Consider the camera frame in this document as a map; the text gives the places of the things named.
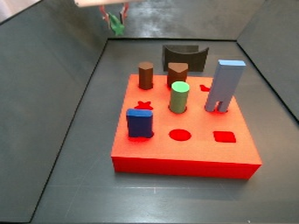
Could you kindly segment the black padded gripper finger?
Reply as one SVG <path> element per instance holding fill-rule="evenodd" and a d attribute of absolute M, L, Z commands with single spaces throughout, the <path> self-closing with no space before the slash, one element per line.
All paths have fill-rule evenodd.
<path fill-rule="evenodd" d="M 106 23 L 109 23 L 109 17 L 108 17 L 108 13 L 105 12 L 105 6 L 100 5 L 98 6 L 98 11 L 101 13 L 101 17 L 105 20 Z"/>

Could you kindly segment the silver red gripper finger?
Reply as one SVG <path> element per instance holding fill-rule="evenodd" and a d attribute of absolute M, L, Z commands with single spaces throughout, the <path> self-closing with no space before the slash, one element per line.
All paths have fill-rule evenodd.
<path fill-rule="evenodd" d="M 118 12 L 120 13 L 120 22 L 121 22 L 121 24 L 125 23 L 128 6 L 129 6 L 128 3 L 122 3 L 122 8 L 121 8 L 121 11 Z"/>

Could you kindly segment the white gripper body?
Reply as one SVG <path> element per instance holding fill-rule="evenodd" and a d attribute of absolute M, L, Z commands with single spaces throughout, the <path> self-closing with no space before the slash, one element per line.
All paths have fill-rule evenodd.
<path fill-rule="evenodd" d="M 121 4 L 121 3 L 131 3 L 131 2 L 140 2 L 144 0 L 73 0 L 74 4 L 78 7 L 90 7 L 90 6 L 100 6 L 106 4 Z"/>

